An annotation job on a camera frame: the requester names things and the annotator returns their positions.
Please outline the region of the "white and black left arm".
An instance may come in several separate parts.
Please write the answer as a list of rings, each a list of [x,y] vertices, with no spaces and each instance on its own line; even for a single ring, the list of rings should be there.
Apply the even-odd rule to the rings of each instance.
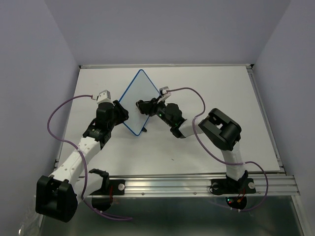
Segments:
[[[109,173],[88,170],[87,164],[110,140],[116,125],[128,120],[128,111],[118,100],[98,103],[96,117],[83,133],[78,145],[64,163],[48,177],[41,176],[36,184],[35,211],[63,222],[75,215],[80,202],[95,191],[107,194],[113,201],[114,187]]]

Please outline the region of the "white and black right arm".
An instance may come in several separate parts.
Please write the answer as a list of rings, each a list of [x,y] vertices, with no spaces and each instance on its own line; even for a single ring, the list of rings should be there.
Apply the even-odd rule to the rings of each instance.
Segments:
[[[150,101],[139,100],[136,106],[141,114],[150,117],[156,115],[168,126],[170,132],[180,139],[196,134],[205,134],[212,144],[221,150],[223,163],[226,165],[227,188],[232,192],[237,192],[244,187],[242,179],[245,167],[240,154],[238,142],[241,139],[241,127],[238,123],[214,108],[202,120],[188,120],[183,118],[182,111],[175,103],[166,104],[158,98]]]

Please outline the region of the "black whiteboard eraser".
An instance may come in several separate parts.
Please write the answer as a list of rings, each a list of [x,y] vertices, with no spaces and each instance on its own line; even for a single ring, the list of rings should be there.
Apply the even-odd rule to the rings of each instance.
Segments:
[[[135,105],[136,105],[138,111],[139,111],[140,113],[142,113],[142,112],[141,112],[141,108],[139,107],[139,102],[136,102]]]

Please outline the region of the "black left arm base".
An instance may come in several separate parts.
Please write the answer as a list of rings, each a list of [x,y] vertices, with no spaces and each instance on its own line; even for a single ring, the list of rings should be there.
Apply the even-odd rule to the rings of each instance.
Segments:
[[[125,185],[124,179],[111,178],[106,171],[92,169],[88,172],[85,194],[92,196],[91,204],[94,208],[105,212],[111,207],[114,196],[125,194]]]

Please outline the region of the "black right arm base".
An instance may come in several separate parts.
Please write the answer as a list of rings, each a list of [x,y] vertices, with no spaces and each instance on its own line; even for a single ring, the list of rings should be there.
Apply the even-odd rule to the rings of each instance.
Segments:
[[[232,210],[246,211],[247,194],[256,193],[255,183],[248,177],[248,171],[245,171],[242,177],[234,180],[228,176],[226,178],[216,178],[211,180],[209,192],[216,195],[228,195],[225,201]]]

